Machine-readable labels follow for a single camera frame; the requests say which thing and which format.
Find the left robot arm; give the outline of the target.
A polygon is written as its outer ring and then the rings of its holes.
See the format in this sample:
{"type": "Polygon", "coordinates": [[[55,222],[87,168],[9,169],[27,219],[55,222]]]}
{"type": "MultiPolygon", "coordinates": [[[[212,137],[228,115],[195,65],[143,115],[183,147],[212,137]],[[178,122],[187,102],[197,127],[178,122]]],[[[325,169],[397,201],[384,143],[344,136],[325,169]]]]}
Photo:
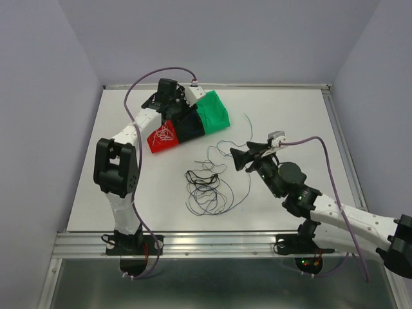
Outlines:
{"type": "Polygon", "coordinates": [[[181,120],[195,111],[205,91],[193,81],[183,87],[172,79],[160,79],[157,91],[141,106],[131,123],[110,139],[97,142],[93,181],[109,201],[115,228],[113,239],[103,240],[130,254],[143,247],[142,223],[135,214],[133,198],[141,173],[142,142],[165,122],[181,120]]]}

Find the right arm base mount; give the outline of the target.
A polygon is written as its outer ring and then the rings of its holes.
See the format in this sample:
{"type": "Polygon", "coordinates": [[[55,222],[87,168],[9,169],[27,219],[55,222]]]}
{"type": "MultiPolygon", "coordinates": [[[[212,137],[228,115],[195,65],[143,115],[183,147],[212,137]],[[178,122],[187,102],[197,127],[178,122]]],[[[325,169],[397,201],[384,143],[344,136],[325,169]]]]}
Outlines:
{"type": "Polygon", "coordinates": [[[281,256],[290,254],[332,254],[332,248],[322,248],[315,244],[313,239],[304,238],[298,234],[278,234],[273,245],[273,251],[281,256]]]}

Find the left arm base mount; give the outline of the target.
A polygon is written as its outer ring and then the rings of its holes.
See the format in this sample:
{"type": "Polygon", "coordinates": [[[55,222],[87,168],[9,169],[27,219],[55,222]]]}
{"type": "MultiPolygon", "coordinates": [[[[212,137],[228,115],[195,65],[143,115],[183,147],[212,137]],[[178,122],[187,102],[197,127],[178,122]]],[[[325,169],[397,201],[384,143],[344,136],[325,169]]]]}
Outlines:
{"type": "Polygon", "coordinates": [[[163,254],[164,237],[162,235],[156,235],[157,241],[148,234],[139,236],[103,234],[100,238],[106,245],[107,256],[155,256],[163,254]]]}

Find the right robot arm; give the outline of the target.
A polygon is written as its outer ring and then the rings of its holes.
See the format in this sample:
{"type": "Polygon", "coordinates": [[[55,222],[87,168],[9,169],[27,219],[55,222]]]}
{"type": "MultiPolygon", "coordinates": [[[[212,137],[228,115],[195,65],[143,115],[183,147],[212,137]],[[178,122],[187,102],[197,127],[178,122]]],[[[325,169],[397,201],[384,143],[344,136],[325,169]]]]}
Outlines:
{"type": "Polygon", "coordinates": [[[272,195],[283,199],[282,206],[304,221],[292,234],[274,243],[276,254],[300,254],[298,269],[312,276],[321,271],[322,256],[336,251],[381,261],[391,272],[411,278],[411,217],[379,216],[342,204],[308,186],[306,175],[293,162],[279,163],[278,150],[285,141],[247,142],[247,151],[230,149],[237,171],[257,172],[272,195]]]}

